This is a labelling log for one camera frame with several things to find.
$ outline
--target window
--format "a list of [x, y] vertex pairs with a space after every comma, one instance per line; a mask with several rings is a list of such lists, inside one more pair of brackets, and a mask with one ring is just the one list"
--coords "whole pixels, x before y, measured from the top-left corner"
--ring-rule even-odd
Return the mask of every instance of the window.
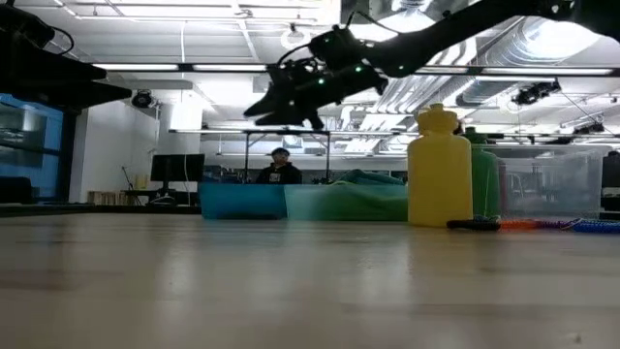
[[63, 113], [0, 94], [0, 176], [30, 179], [33, 196], [57, 199]]

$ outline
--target teal plastic bin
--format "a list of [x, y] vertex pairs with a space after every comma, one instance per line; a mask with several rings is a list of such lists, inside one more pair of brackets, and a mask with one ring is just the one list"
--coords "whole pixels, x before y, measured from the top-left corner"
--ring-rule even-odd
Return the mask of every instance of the teal plastic bin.
[[203, 183], [205, 219], [283, 219], [287, 217], [283, 185]]
[[289, 219], [312, 221], [407, 221], [404, 185], [287, 185]]

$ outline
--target green bottle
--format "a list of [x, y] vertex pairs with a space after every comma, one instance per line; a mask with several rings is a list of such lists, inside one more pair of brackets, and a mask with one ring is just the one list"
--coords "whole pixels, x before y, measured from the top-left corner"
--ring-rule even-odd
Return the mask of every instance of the green bottle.
[[472, 185], [474, 214], [487, 218], [501, 214], [499, 159], [484, 151], [486, 136], [468, 127], [463, 135], [472, 143]]

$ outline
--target person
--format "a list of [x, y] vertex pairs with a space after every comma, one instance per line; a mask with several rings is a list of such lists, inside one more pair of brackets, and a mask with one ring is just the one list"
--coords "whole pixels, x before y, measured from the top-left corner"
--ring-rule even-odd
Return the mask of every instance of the person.
[[273, 163], [256, 179], [257, 184], [301, 184], [301, 171], [289, 162], [289, 150], [279, 147], [271, 152]]

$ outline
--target black jacket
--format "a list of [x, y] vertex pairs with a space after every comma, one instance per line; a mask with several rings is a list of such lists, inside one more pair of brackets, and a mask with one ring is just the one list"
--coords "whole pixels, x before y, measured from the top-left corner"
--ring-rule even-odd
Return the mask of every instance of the black jacket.
[[258, 184], [301, 184], [301, 171], [291, 163], [276, 169], [275, 164], [271, 164], [259, 174], [256, 179]]

